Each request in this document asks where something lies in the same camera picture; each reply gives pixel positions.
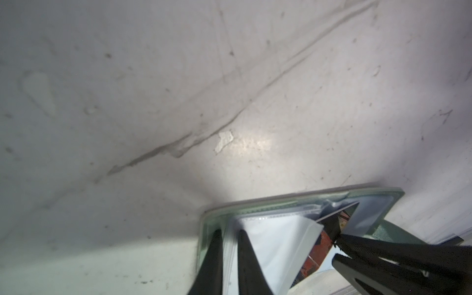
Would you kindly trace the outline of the thin dark credit card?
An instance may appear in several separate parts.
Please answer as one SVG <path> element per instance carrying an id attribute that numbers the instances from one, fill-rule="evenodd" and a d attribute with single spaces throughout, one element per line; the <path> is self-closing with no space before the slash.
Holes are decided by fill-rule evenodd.
<path id="1" fill-rule="evenodd" d="M 334 207 L 329 206 L 321 212 L 316 222 L 323 226 L 322 233 L 308 253 L 305 262 L 291 285 L 292 288 L 312 274 L 328 268 L 325 261 L 328 260 L 329 252 L 335 240 L 350 221 L 358 205 L 358 202 L 354 202 Z"/>

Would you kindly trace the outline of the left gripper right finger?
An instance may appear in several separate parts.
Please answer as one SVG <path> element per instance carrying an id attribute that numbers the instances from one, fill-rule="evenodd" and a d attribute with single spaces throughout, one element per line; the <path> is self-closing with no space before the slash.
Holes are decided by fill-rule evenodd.
<path id="1" fill-rule="evenodd" d="M 273 295 L 244 230 L 238 233 L 237 259 L 239 295 Z"/>

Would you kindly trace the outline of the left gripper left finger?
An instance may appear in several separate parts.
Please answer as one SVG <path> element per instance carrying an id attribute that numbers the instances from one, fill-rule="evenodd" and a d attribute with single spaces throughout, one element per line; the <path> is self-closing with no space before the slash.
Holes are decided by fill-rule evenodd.
<path id="1" fill-rule="evenodd" d="M 222 295 L 223 239 L 221 229 L 213 233 L 205 258 L 188 295 Z"/>

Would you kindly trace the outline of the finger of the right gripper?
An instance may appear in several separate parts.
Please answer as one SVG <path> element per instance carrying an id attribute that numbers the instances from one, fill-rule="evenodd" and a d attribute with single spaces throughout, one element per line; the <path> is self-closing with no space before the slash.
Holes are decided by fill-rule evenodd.
<path id="1" fill-rule="evenodd" d="M 446 279 L 420 283 L 404 275 L 394 275 L 356 259 L 337 254 L 333 267 L 361 295 L 470 295 L 468 279 L 447 283 Z"/>
<path id="2" fill-rule="evenodd" d="M 352 259 L 370 266 L 393 261 L 402 266 L 448 275 L 472 273 L 470 246 L 393 243 L 341 234 L 335 243 Z"/>

